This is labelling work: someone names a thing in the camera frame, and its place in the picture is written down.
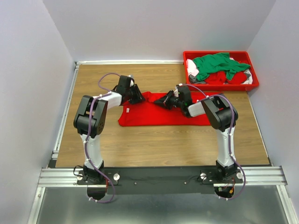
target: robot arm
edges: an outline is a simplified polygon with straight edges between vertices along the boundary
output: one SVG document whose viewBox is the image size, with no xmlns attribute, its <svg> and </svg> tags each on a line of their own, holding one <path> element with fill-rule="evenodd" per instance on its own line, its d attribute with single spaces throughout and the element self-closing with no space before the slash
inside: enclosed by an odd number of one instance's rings
<svg viewBox="0 0 299 224">
<path fill-rule="evenodd" d="M 89 126 L 89 113 L 94 98 L 99 99 L 97 99 L 93 105 L 90 136 L 86 139 Z M 120 76 L 117 86 L 108 94 L 95 97 L 82 97 L 74 119 L 74 127 L 80 134 L 83 143 L 87 143 L 86 148 L 89 158 L 93 159 L 93 164 L 97 169 L 104 167 L 100 153 L 100 134 L 105 125 L 107 110 L 115 106 L 123 105 L 125 102 L 136 104 L 144 100 L 137 84 L 134 84 L 134 79 L 128 76 Z M 86 154 L 83 168 L 85 173 L 89 173 L 89 176 L 93 176 L 95 179 L 101 178 L 88 161 Z"/>
<path fill-rule="evenodd" d="M 186 117 L 196 117 L 202 114 L 207 115 L 211 126 L 217 133 L 218 157 L 216 167 L 219 180 L 227 180 L 237 172 L 237 165 L 234 162 L 234 130 L 238 113 L 233 107 L 234 123 L 229 133 L 232 112 L 228 102 L 223 98 L 224 95 L 221 94 L 207 97 L 201 101 L 198 100 L 197 103 L 193 104 L 189 88 L 187 86 L 177 85 L 175 91 L 169 91 L 166 96 L 154 102 L 169 110 L 172 107 L 179 107 Z"/>
</svg>

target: clothing pile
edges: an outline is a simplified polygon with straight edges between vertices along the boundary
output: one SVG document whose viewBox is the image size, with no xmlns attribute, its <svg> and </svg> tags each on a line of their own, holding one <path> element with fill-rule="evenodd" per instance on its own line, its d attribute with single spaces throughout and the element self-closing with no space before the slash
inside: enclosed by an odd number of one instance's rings
<svg viewBox="0 0 299 224">
<path fill-rule="evenodd" d="M 187 59 L 186 65 L 192 84 L 252 84 L 250 65 L 227 52 Z"/>
</svg>

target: red cloth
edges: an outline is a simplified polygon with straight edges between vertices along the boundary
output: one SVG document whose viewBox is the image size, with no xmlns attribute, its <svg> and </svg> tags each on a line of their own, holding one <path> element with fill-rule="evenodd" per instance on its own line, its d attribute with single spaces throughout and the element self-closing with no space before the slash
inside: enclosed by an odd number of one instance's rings
<svg viewBox="0 0 299 224">
<path fill-rule="evenodd" d="M 218 94 L 218 92 L 209 92 L 207 95 Z M 123 112 L 118 120 L 120 126 L 150 126 L 150 125 L 210 125 L 205 114 L 194 118 L 185 117 L 179 108 L 167 110 L 153 102 L 166 93 L 144 92 L 142 94 L 145 101 L 134 105 L 123 106 Z M 203 99 L 200 92 L 192 92 L 191 97 L 195 103 L 197 99 Z"/>
<path fill-rule="evenodd" d="M 226 81 L 225 71 L 218 71 L 211 73 L 208 78 L 205 79 L 205 82 L 208 84 L 222 85 Z"/>
<path fill-rule="evenodd" d="M 237 72 L 232 80 L 227 80 L 228 84 L 242 84 L 247 80 L 247 76 L 244 74 L 244 72 L 239 71 Z"/>
<path fill-rule="evenodd" d="M 242 71 L 237 72 L 232 80 L 226 79 L 225 71 L 218 71 L 215 73 L 211 73 L 209 77 L 205 79 L 205 82 L 208 84 L 222 85 L 226 81 L 228 82 L 228 84 L 242 84 L 246 80 L 247 76 Z"/>
</svg>

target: red plastic tray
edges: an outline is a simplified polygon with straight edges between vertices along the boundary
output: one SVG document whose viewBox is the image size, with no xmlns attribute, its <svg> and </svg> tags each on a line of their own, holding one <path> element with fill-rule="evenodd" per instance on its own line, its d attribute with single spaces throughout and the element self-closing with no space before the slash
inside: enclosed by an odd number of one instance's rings
<svg viewBox="0 0 299 224">
<path fill-rule="evenodd" d="M 204 55 L 208 54 L 216 54 L 220 52 L 228 52 L 229 56 L 234 58 L 236 61 L 242 61 L 244 63 L 250 64 L 250 72 L 252 74 L 252 84 L 222 84 L 222 85 L 214 85 L 214 84 L 192 84 L 189 82 L 188 78 L 188 72 L 187 72 L 187 65 L 186 60 L 187 59 L 194 59 L 196 57 L 202 57 Z M 184 65 L 185 65 L 185 76 L 186 76 L 186 83 L 192 84 L 201 90 L 207 91 L 207 90 L 219 90 L 219 91 L 250 91 L 256 87 L 258 87 L 259 82 L 256 77 L 256 73 L 254 72 L 252 63 L 250 61 L 249 55 L 246 51 L 184 51 L 183 52 L 184 57 Z"/>
</svg>

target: white cloth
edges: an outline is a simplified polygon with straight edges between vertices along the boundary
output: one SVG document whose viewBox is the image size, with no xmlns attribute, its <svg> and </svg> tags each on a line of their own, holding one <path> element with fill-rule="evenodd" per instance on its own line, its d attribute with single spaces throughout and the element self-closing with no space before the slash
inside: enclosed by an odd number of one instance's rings
<svg viewBox="0 0 299 224">
<path fill-rule="evenodd" d="M 187 65 L 188 75 L 192 75 L 192 76 L 195 77 L 199 73 L 199 71 L 196 67 L 196 64 L 192 60 L 187 59 L 186 60 L 186 65 Z"/>
<path fill-rule="evenodd" d="M 249 77 L 248 77 L 248 79 L 247 79 L 245 82 L 243 82 L 242 84 L 252 84 L 252 82 L 253 82 L 253 80 L 252 80 L 252 74 L 251 74 L 251 72 L 249 71 L 249 69 L 246 69 L 246 70 L 244 71 L 244 73 L 245 73 L 245 74 L 249 74 Z"/>
</svg>

